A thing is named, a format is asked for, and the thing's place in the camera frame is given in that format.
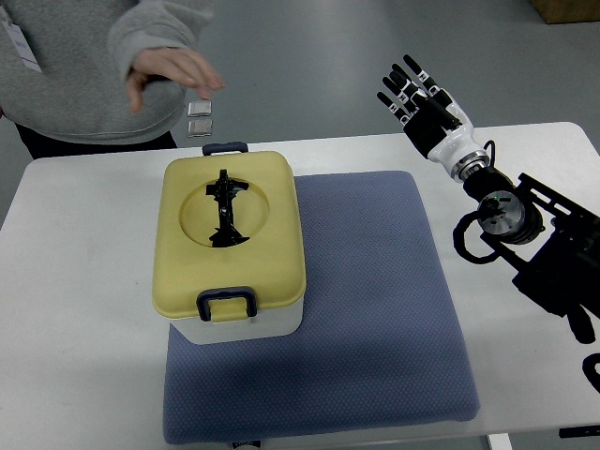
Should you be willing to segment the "grey sweater sleeve forearm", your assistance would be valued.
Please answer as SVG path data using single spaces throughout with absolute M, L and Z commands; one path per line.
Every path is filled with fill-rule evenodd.
M 196 49 L 214 12 L 213 1 L 140 1 L 130 8 L 108 35 L 109 54 L 121 80 L 144 50 Z

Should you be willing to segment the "person's bare hand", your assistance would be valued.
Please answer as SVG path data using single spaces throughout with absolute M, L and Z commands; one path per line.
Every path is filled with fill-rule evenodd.
M 221 75 L 199 52 L 171 47 L 146 49 L 134 58 L 126 78 L 127 98 L 133 113 L 142 111 L 143 91 L 156 78 L 194 89 L 200 99 L 210 99 L 213 91 L 225 87 Z

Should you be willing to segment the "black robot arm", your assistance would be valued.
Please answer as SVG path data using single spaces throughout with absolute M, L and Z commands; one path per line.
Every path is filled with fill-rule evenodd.
M 513 285 L 544 311 L 565 318 L 593 344 L 599 314 L 599 217 L 526 173 L 517 185 L 495 163 L 495 143 L 453 170 L 477 208 L 453 230 L 457 254 L 474 264 L 504 259 Z

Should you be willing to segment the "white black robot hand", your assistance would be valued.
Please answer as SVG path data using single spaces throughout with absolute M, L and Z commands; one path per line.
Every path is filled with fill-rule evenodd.
M 396 117 L 421 156 L 432 159 L 435 151 L 473 124 L 419 63 L 408 54 L 402 60 L 404 67 L 395 63 L 382 78 L 387 91 L 378 92 L 377 99 Z

